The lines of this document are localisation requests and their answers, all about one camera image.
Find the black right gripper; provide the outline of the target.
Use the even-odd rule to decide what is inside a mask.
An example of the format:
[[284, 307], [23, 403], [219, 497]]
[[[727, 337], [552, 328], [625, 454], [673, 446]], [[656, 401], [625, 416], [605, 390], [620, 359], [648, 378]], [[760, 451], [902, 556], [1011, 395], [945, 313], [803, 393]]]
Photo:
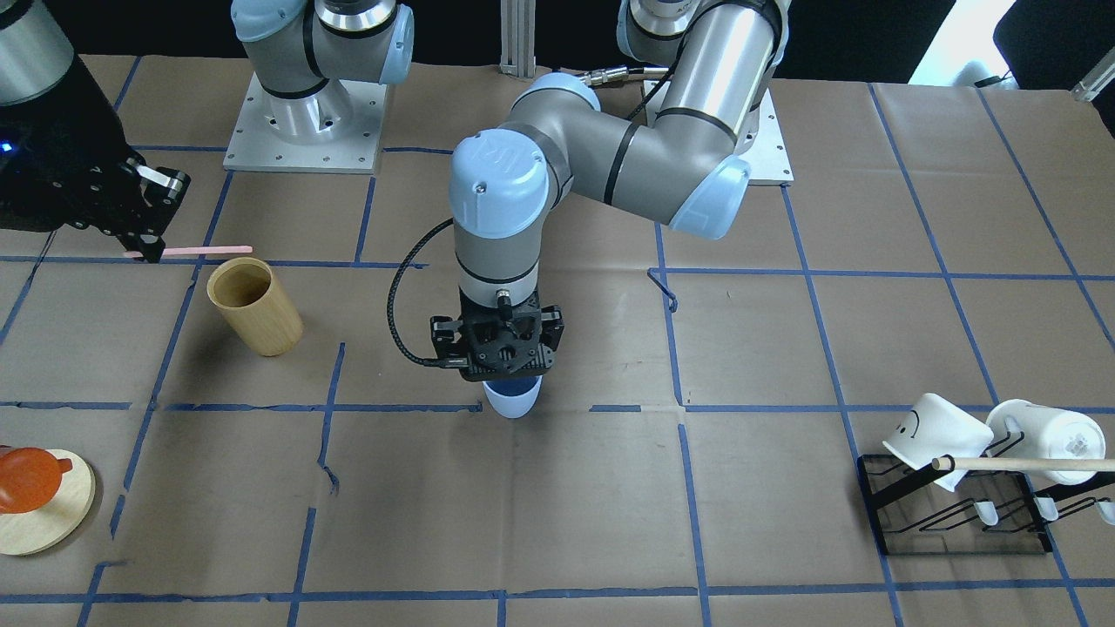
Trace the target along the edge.
[[3, 229], [96, 229], [157, 266], [190, 183], [180, 170], [148, 167], [132, 149], [80, 58], [43, 95], [3, 106]]

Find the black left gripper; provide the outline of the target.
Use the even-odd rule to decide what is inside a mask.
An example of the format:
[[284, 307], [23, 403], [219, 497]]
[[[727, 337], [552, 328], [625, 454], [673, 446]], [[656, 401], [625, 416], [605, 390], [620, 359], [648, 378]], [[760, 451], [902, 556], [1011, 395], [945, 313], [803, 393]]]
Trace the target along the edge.
[[430, 318], [432, 344], [442, 367], [466, 382], [513, 380], [546, 374], [564, 329], [558, 306], [540, 306], [537, 291], [522, 303], [498, 297], [495, 308], [460, 293], [462, 314]]

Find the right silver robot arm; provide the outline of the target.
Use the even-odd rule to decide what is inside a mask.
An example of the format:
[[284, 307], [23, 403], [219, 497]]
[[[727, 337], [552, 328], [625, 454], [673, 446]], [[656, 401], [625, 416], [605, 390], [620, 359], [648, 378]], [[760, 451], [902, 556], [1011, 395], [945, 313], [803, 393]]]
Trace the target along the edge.
[[[415, 20], [397, 1], [234, 1], [254, 68], [227, 168], [371, 173], [386, 89], [413, 59]], [[95, 229], [156, 263], [190, 176], [127, 142], [71, 40], [41, 1], [1, 13], [1, 226]]]

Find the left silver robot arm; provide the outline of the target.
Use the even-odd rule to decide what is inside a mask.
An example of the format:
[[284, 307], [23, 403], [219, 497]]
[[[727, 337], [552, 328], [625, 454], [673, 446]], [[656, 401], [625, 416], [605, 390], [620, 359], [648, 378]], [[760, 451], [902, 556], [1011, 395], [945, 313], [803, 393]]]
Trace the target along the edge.
[[585, 77], [535, 79], [493, 131], [450, 155], [460, 314], [430, 321], [426, 367], [466, 382], [545, 374], [563, 332], [537, 283], [544, 222], [570, 193], [706, 239], [724, 237], [750, 165], [741, 144], [789, 39], [788, 1], [626, 1], [624, 54], [666, 67], [644, 123], [602, 110]]

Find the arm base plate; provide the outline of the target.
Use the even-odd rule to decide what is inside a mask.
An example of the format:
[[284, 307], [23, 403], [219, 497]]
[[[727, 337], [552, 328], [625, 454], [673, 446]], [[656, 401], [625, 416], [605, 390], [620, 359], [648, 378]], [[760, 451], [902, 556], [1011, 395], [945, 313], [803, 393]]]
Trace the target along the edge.
[[389, 84], [331, 80], [317, 94], [284, 99], [258, 77], [227, 142], [227, 171], [371, 175], [378, 166]]
[[765, 91], [755, 116], [755, 131], [740, 139], [737, 152], [750, 165], [749, 186], [788, 185], [795, 181], [780, 119], [770, 90]]

